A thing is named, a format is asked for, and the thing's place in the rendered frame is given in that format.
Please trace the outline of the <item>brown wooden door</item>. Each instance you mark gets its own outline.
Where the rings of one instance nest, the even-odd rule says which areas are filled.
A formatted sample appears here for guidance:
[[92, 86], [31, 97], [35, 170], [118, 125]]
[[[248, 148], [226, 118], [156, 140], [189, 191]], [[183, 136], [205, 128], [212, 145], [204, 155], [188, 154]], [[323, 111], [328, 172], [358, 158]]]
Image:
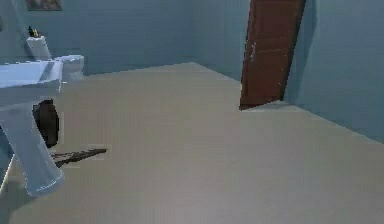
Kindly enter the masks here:
[[[306, 0], [251, 0], [240, 110], [282, 100]], [[250, 55], [256, 42], [254, 62]]]

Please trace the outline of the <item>dark brown toilet brush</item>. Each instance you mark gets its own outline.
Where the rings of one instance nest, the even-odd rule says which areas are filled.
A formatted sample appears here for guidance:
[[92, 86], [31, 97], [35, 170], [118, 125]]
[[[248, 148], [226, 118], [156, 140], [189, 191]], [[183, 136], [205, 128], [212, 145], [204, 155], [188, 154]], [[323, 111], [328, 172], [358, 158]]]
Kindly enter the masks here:
[[52, 154], [51, 157], [54, 159], [55, 165], [58, 168], [61, 168], [63, 165], [68, 163], [74, 163], [81, 160], [84, 160], [86, 158], [106, 153], [106, 149], [91, 149], [91, 150], [85, 150], [85, 151], [77, 151], [77, 152], [68, 152], [68, 153], [57, 153]]

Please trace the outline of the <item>white toilet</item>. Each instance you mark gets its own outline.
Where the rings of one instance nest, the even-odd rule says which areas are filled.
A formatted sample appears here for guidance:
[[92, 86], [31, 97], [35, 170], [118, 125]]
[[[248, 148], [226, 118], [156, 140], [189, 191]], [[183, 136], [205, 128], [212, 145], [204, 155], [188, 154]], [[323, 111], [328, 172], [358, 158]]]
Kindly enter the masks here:
[[[44, 36], [28, 37], [26, 42], [35, 60], [53, 59]], [[84, 77], [84, 57], [82, 55], [59, 56], [56, 57], [56, 60], [63, 63], [62, 80], [64, 82], [78, 81]]]

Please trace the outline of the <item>dark brown bin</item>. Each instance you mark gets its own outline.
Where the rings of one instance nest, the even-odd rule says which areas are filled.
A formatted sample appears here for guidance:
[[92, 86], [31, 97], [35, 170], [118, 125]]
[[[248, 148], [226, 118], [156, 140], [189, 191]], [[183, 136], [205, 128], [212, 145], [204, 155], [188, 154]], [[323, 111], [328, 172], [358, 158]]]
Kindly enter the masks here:
[[32, 113], [48, 148], [54, 147], [59, 140], [59, 116], [52, 99], [43, 100], [34, 105]]

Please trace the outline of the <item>white pedestal sink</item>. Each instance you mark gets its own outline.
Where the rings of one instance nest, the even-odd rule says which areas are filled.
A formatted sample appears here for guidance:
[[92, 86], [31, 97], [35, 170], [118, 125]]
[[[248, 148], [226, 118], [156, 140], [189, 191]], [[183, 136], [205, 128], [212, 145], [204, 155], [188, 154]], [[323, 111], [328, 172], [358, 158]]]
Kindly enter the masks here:
[[32, 197], [49, 194], [64, 182], [33, 116], [33, 107], [61, 90], [63, 63], [56, 60], [0, 65], [0, 128], [22, 169]]

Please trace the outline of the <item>framed wall picture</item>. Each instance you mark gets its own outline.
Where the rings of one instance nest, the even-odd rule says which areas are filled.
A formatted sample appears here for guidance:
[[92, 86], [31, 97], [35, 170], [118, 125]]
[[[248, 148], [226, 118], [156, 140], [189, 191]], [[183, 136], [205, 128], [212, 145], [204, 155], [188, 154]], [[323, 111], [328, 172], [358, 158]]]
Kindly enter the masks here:
[[61, 11], [60, 0], [25, 0], [29, 11]]

